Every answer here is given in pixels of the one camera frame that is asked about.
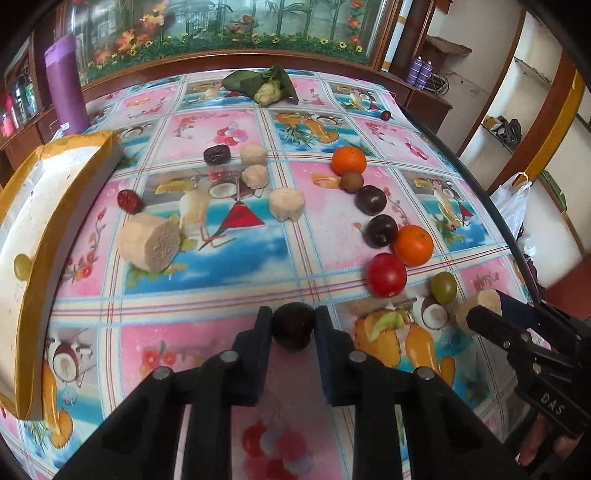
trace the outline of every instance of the dried date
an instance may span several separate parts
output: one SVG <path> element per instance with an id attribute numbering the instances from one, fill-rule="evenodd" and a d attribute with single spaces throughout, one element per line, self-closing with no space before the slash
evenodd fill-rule
<path id="1" fill-rule="evenodd" d="M 230 161 L 230 147 L 227 145 L 214 145 L 205 149 L 203 159 L 207 165 L 221 165 Z"/>

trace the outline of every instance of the purple cylinder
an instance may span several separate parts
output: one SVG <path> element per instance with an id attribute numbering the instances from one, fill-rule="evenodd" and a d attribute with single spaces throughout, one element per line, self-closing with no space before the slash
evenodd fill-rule
<path id="1" fill-rule="evenodd" d="M 417 81 L 414 83 L 414 86 L 420 90 L 425 88 L 427 84 L 427 80 L 431 77 L 431 72 L 433 72 L 433 67 L 431 67 L 431 62 L 423 63 L 421 67 L 421 71 L 418 73 Z"/>
<path id="2" fill-rule="evenodd" d="M 410 71 L 408 72 L 407 83 L 409 85 L 414 85 L 417 81 L 417 77 L 421 68 L 423 66 L 423 61 L 421 57 L 414 59 L 413 62 L 410 64 Z"/>
<path id="3" fill-rule="evenodd" d="M 57 119 L 64 135 L 81 134 L 90 127 L 76 66 L 76 37 L 68 34 L 45 52 L 47 80 Z"/>

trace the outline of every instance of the white wall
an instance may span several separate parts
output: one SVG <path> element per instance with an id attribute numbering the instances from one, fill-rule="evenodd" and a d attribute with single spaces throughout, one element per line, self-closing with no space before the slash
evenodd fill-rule
<path id="1" fill-rule="evenodd" d="M 535 242 L 534 265 L 543 287 L 553 285 L 581 262 L 568 226 L 539 182 L 531 188 L 524 226 Z"/>
<path id="2" fill-rule="evenodd" d="M 556 39 L 533 17 L 525 18 L 523 32 L 515 56 L 554 79 L 561 48 Z M 491 116 L 517 118 L 525 136 L 543 105 L 550 87 L 532 75 L 524 74 L 515 62 L 488 110 Z M 591 99 L 585 112 L 591 115 Z M 591 134 L 578 121 L 573 123 L 556 155 L 547 167 L 566 195 L 567 213 L 580 231 L 587 248 L 591 247 Z M 511 154 L 483 128 L 479 128 L 460 160 L 485 188 L 490 186 L 505 167 Z M 567 224 L 540 182 L 530 192 L 525 231 L 536 245 L 534 264 L 540 284 L 549 287 L 581 261 L 581 254 Z"/>
<path id="3" fill-rule="evenodd" d="M 516 0 L 454 0 L 439 36 L 471 48 L 472 53 L 449 56 L 447 69 L 490 92 L 513 42 L 520 11 Z"/>
<path id="4" fill-rule="evenodd" d="M 567 214 L 591 251 L 591 133 L 575 119 L 546 167 L 566 197 Z"/>
<path id="5" fill-rule="evenodd" d="M 520 11 L 516 0 L 455 0 L 447 15 L 436 10 L 429 34 L 472 49 L 467 57 L 448 56 L 442 71 L 450 82 L 443 98 L 453 109 L 437 136 L 452 151 L 464 142 L 499 77 Z"/>
<path id="6" fill-rule="evenodd" d="M 453 109 L 445 117 L 437 136 L 452 152 L 456 152 L 482 111 L 490 92 L 457 73 L 445 73 L 445 76 L 449 82 L 449 91 L 443 98 L 452 104 Z"/>
<path id="7" fill-rule="evenodd" d="M 547 55 L 543 55 L 542 50 L 536 47 L 541 44 L 546 46 Z M 535 67 L 548 78 L 553 79 L 561 52 L 560 46 L 556 47 L 557 44 L 558 42 L 549 36 L 546 28 L 528 14 L 525 17 L 515 56 Z M 548 90 L 549 87 L 543 86 L 532 76 L 524 75 L 523 70 L 513 62 L 488 110 L 488 115 L 503 115 L 507 120 L 516 118 L 521 124 L 523 136 L 525 136 L 544 104 Z M 499 152 L 498 149 L 488 148 L 491 143 L 497 143 L 497 140 L 492 138 L 483 128 L 479 128 L 460 156 L 460 160 L 469 169 L 476 171 L 483 169 L 490 171 L 494 166 L 496 175 L 498 175 L 509 161 L 510 156 Z M 489 185 L 490 183 L 482 184 L 485 188 Z"/>

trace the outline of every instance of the finger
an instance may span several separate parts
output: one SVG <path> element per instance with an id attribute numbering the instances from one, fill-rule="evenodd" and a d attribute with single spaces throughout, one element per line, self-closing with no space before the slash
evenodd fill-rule
<path id="1" fill-rule="evenodd" d="M 535 421 L 519 450 L 518 462 L 521 465 L 527 466 L 534 461 L 534 458 L 538 453 L 538 448 L 540 448 L 540 445 L 546 440 L 548 432 L 548 420 L 538 413 L 538 416 L 535 418 Z"/>
<path id="2" fill-rule="evenodd" d="M 580 439 L 581 438 L 570 439 L 564 435 L 558 437 L 554 442 L 554 453 L 564 460 L 571 453 L 573 453 L 573 450 L 579 444 Z"/>

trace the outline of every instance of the red tomato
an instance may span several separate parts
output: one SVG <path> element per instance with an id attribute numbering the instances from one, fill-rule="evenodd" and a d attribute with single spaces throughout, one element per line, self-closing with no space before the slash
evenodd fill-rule
<path id="1" fill-rule="evenodd" d="M 366 282 L 376 297 L 394 297 L 406 286 L 406 268 L 395 255 L 378 254 L 367 266 Z"/>

